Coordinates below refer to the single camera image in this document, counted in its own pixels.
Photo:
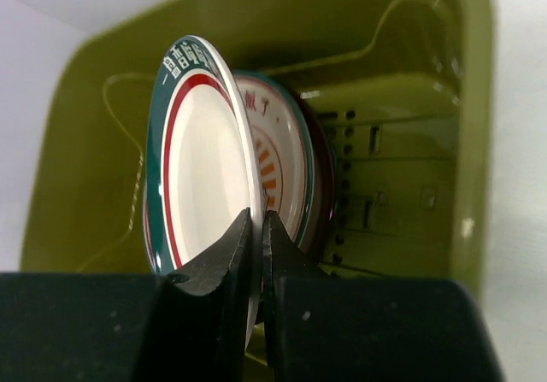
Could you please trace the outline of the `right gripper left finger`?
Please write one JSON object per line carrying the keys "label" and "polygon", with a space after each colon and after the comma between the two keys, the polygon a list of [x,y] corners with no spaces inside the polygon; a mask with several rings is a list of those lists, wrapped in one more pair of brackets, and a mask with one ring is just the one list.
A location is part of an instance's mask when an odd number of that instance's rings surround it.
{"label": "right gripper left finger", "polygon": [[4,381],[240,381],[252,224],[165,275],[5,273]]}

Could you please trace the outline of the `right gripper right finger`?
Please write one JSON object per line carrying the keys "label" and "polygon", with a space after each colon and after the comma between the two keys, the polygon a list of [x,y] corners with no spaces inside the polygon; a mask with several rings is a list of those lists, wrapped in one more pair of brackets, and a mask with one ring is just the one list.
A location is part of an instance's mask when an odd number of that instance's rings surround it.
{"label": "right gripper right finger", "polygon": [[470,294],[447,279],[335,278],[263,226],[264,328],[278,381],[500,381]]}

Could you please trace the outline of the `white plate striped rim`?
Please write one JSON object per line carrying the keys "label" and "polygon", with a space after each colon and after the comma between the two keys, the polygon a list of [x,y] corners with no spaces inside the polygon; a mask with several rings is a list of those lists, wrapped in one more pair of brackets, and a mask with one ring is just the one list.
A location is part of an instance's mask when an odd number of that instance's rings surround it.
{"label": "white plate striped rim", "polygon": [[150,100],[143,231],[152,271],[165,275],[194,260],[245,209],[251,219],[251,335],[265,215],[254,139],[221,54],[204,38],[185,35],[165,53]]}

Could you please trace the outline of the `orange sunburst plate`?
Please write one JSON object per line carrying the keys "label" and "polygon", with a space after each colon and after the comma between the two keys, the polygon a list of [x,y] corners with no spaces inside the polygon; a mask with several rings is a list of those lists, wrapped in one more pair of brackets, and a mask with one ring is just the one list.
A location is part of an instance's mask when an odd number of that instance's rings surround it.
{"label": "orange sunburst plate", "polygon": [[291,241],[305,250],[316,171],[303,112],[287,88],[264,74],[238,70],[234,79],[255,140],[266,209],[277,212]]}

